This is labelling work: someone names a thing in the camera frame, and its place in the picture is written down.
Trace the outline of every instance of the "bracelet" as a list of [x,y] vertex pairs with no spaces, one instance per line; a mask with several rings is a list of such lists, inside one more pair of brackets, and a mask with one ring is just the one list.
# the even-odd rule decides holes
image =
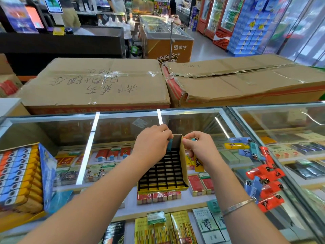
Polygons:
[[236,205],[233,205],[233,206],[230,206],[228,209],[226,209],[225,211],[221,211],[222,212],[222,215],[225,216],[225,215],[228,215],[229,213],[237,210],[238,208],[244,206],[244,205],[247,205],[248,203],[250,202],[256,202],[256,198],[255,197],[252,197],[251,199],[248,199],[248,200],[245,200],[243,202],[240,202]]

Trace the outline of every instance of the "person's left hand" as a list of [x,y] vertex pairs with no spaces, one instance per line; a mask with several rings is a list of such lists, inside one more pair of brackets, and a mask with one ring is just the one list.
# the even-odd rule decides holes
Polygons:
[[165,124],[144,129],[136,138],[132,156],[144,160],[149,168],[158,163],[166,154],[167,139],[172,139],[172,131]]

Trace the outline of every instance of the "khaki pants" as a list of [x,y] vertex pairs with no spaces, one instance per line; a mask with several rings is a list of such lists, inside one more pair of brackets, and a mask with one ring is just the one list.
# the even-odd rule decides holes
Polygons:
[[74,8],[63,8],[62,19],[65,27],[80,28],[81,24]]

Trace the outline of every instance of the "floor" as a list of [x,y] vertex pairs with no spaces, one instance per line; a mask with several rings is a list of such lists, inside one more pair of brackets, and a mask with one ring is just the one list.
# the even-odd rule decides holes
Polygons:
[[201,33],[190,30],[186,32],[194,38],[191,61],[206,61],[231,57],[225,50],[214,45],[212,40],[203,36]]

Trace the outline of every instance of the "hand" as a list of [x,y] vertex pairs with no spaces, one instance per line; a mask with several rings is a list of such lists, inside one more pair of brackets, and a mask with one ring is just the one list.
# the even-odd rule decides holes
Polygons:
[[136,138],[132,155],[144,160],[151,168],[166,154],[167,139],[172,138],[172,131],[165,124],[147,127]]
[[189,151],[189,157],[193,158],[194,154],[203,163],[204,169],[209,172],[216,161],[223,161],[220,156],[211,135],[194,131],[183,137],[183,144],[185,149]]

